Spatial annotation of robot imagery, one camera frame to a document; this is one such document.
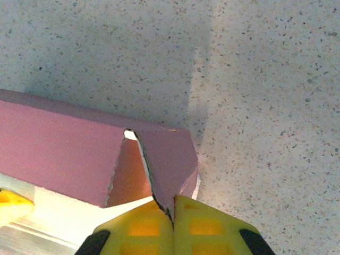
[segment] terrazzo surface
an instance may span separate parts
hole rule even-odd
[[[0,88],[188,129],[200,201],[340,254],[339,1],[0,3]]]

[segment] yellow object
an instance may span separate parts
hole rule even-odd
[[[128,211],[97,227],[109,230],[100,255],[172,255],[173,228],[154,201]]]
[[[253,255],[240,234],[260,234],[252,225],[182,195],[175,204],[175,255]]]
[[[27,198],[0,188],[0,227],[31,213],[33,209],[33,202]]]

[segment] pink foam block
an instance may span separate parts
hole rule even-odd
[[[152,172],[157,202],[191,196],[197,156],[188,131],[0,89],[0,173],[108,207],[151,195],[133,130]]]

